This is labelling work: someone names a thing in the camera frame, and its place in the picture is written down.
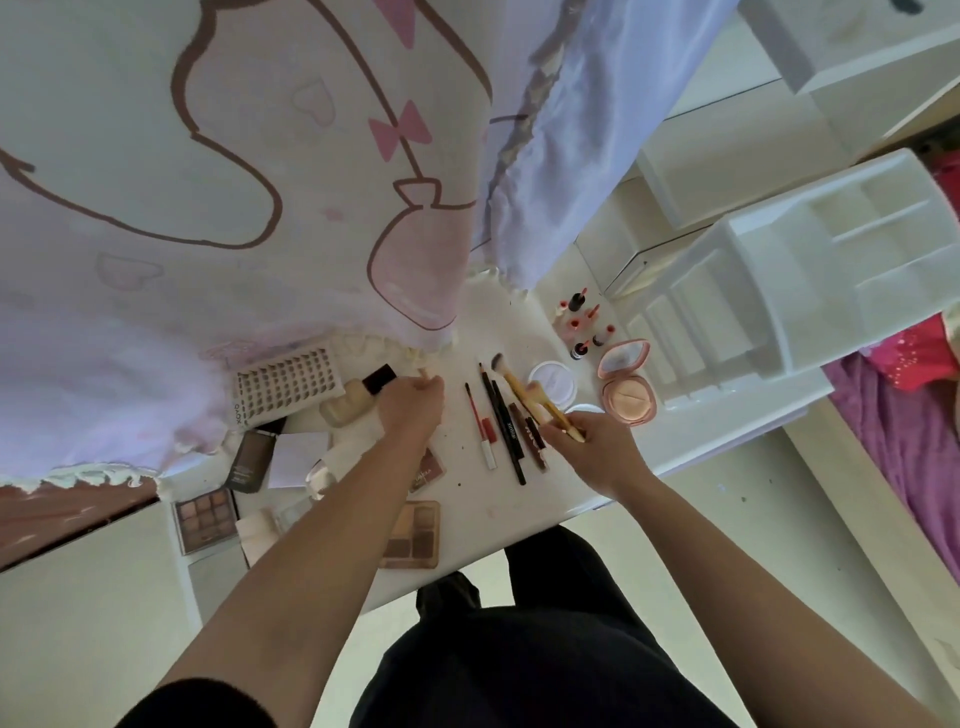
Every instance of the pink blanket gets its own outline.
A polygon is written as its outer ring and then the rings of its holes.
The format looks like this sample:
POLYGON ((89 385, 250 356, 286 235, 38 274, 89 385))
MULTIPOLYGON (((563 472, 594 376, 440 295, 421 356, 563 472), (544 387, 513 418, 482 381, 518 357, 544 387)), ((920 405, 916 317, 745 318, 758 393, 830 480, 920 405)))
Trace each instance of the pink blanket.
POLYGON ((833 404, 960 583, 960 444, 933 387, 902 392, 860 354, 824 367, 833 404))

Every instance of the black pencil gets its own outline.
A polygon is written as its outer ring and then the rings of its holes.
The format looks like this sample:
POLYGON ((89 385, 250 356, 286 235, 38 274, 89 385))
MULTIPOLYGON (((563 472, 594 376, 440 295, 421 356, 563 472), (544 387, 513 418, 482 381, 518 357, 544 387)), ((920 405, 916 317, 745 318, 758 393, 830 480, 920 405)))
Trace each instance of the black pencil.
POLYGON ((500 385, 491 382, 493 386, 493 396, 496 397, 496 408, 500 410, 500 417, 503 418, 503 424, 507 426, 507 434, 510 436, 510 449, 514 451, 517 460, 523 459, 523 446, 520 444, 520 436, 516 434, 514 421, 510 417, 510 410, 507 409, 507 402, 503 400, 500 393, 500 385))
POLYGON ((523 469, 520 467, 520 459, 516 456, 516 450, 514 449, 513 445, 513 441, 516 439, 516 431, 514 430, 513 423, 510 422, 510 413, 507 413, 507 420, 504 422, 503 410, 506 410, 506 407, 501 410, 500 407, 497 406, 496 390, 494 389, 493 383, 490 381, 490 377, 487 376, 487 370, 483 368, 483 364, 480 365, 480 377, 483 379, 484 389, 487 390, 487 397, 490 398, 490 406, 493 409, 493 418, 496 419, 496 424, 500 428, 500 434, 503 436, 503 444, 507 446, 507 454, 510 455, 510 462, 514 464, 516 479, 519 481, 520 485, 526 485, 527 479, 523 475, 523 469))

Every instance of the floor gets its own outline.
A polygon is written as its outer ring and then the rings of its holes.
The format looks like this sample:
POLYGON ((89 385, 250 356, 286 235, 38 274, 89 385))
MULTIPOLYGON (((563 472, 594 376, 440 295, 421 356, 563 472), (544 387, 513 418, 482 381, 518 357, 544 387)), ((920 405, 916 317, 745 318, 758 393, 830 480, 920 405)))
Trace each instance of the floor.
POLYGON ((4 728, 115 725, 190 644, 165 507, 0 573, 4 728))
MULTIPOLYGON (((942 679, 782 431, 668 482, 906 688, 942 709, 942 679)), ((180 597, 184 575, 162 507, 0 574, 0 619, 19 625, 0 630, 0 673, 10 677, 0 683, 0 724, 113 725, 189 642, 196 617, 180 597)), ((600 552, 686 676, 738 724, 753 725, 629 516, 610 505, 567 526, 600 552)), ((502 553, 465 572, 486 605, 511 603, 502 553)), ((360 618, 314 726, 347 726, 383 651, 415 618, 412 595, 360 618)))
MULTIPOLYGON (((782 430, 667 482, 924 703, 941 714, 954 709, 936 667, 782 430)), ((737 724, 753 726, 660 558, 626 511, 614 504, 566 525, 597 549, 681 671, 737 724)), ((485 606, 513 603, 502 552, 464 572, 485 606)), ((348 724, 383 651, 416 617, 414 597, 407 595, 360 618, 327 684, 316 728, 348 724)))

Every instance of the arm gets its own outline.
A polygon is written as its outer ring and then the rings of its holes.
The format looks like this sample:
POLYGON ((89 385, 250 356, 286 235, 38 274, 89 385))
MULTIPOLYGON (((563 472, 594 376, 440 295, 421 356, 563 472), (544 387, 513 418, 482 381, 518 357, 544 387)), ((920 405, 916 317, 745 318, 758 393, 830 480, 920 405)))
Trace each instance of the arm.
POLYGON ((279 728, 309 725, 443 405, 439 377, 391 382, 383 439, 240 580, 160 685, 222 680, 279 728))
POLYGON ((657 479, 630 430, 571 414, 587 435, 540 432, 649 537, 762 728, 934 728, 940 723, 840 633, 657 479))

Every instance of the pink compact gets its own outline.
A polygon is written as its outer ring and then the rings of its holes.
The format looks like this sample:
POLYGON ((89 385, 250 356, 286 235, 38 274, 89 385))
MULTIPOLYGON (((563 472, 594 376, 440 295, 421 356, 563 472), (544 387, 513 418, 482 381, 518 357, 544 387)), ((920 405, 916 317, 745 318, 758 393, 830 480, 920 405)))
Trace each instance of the pink compact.
POLYGON ((657 414, 657 400, 650 384, 634 374, 649 353, 650 342, 646 339, 624 341, 610 347, 597 366, 597 376, 608 380, 601 393, 604 409, 630 427, 648 423, 657 414))

